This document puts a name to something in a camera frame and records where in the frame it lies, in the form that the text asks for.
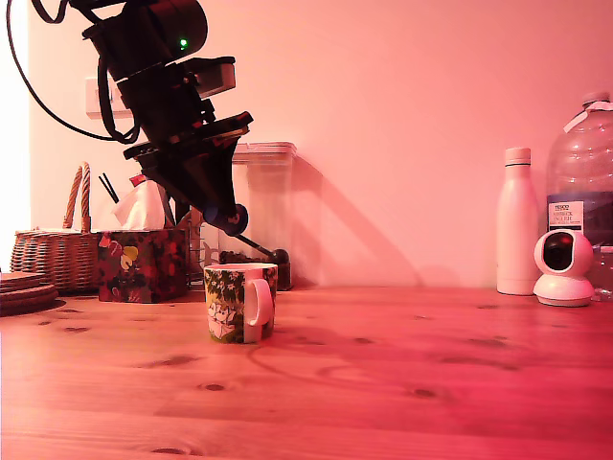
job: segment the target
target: tissue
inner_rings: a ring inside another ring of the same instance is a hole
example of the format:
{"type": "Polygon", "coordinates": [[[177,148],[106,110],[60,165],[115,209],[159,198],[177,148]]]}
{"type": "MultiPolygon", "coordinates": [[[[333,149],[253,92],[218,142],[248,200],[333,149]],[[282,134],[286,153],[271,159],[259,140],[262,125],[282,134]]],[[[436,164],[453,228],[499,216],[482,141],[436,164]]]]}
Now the tissue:
{"type": "Polygon", "coordinates": [[[112,213],[122,230],[161,230],[167,225],[167,207],[166,190],[146,180],[120,199],[112,213]]]}

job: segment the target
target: camera lens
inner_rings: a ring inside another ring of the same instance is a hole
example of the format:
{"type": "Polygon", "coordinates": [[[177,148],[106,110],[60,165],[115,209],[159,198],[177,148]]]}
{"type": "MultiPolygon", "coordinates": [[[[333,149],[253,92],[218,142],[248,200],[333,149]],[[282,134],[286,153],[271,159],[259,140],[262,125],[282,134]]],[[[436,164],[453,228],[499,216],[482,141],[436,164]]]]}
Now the camera lens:
{"type": "Polygon", "coordinates": [[[573,263],[573,237],[564,232],[547,237],[543,245],[543,260],[551,270],[564,270],[573,263]]]}

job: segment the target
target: plastic water bottle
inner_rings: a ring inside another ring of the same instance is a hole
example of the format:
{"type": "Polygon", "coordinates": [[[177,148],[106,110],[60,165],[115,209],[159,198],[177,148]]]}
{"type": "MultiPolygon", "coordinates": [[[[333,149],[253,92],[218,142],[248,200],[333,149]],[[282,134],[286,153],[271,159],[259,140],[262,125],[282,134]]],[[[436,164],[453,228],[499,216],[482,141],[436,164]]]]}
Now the plastic water bottle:
{"type": "Polygon", "coordinates": [[[592,243],[593,300],[613,301],[613,104],[606,92],[586,95],[552,146],[547,215],[549,230],[579,230],[592,243]]]}
{"type": "Polygon", "coordinates": [[[534,261],[538,204],[530,165],[530,149],[505,150],[505,185],[496,222],[496,288],[504,294],[532,295],[540,276],[534,261]]]}

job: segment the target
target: black straw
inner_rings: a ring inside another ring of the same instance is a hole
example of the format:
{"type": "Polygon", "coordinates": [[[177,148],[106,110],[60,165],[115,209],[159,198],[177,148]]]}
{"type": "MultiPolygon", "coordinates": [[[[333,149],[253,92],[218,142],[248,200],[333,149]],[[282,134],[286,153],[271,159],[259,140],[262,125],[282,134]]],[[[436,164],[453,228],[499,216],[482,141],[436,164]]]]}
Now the black straw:
{"type": "Polygon", "coordinates": [[[113,185],[111,184],[111,181],[108,180],[108,177],[106,177],[106,172],[103,172],[102,175],[104,176],[104,178],[106,179],[106,183],[108,184],[108,188],[110,189],[110,191],[113,193],[113,199],[115,200],[115,202],[119,201],[119,197],[117,196],[117,194],[115,193],[115,189],[113,189],[113,185]]]}
{"type": "Polygon", "coordinates": [[[117,203],[119,199],[117,198],[116,195],[113,195],[113,192],[111,192],[111,190],[108,188],[108,185],[106,185],[106,183],[102,180],[102,177],[100,175],[98,176],[98,179],[103,184],[108,194],[111,195],[111,199],[117,203]]]}
{"type": "Polygon", "coordinates": [[[270,252],[268,249],[261,247],[259,244],[257,244],[256,242],[253,242],[251,240],[249,240],[247,237],[243,237],[242,235],[234,235],[234,237],[238,240],[241,240],[242,242],[244,242],[245,244],[249,244],[251,247],[253,247],[254,249],[259,250],[262,254],[268,256],[268,257],[274,257],[274,254],[272,252],[270,252]]]}

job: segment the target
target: basket handle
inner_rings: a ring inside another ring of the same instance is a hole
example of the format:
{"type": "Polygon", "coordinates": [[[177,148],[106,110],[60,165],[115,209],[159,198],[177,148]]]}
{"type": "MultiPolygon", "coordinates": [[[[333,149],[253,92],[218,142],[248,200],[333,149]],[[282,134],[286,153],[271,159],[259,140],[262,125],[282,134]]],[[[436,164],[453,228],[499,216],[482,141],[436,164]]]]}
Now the basket handle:
{"type": "Polygon", "coordinates": [[[80,231],[81,233],[91,233],[92,218],[89,217],[89,189],[91,187],[91,184],[89,165],[85,161],[81,165],[79,165],[77,173],[75,174],[75,180],[73,181],[73,186],[70,189],[70,196],[68,197],[68,206],[66,207],[66,216],[64,216],[64,223],[62,225],[62,228],[72,228],[73,226],[75,205],[77,203],[77,193],[79,192],[79,185],[81,184],[81,179],[82,187],[80,193],[80,231]]]}

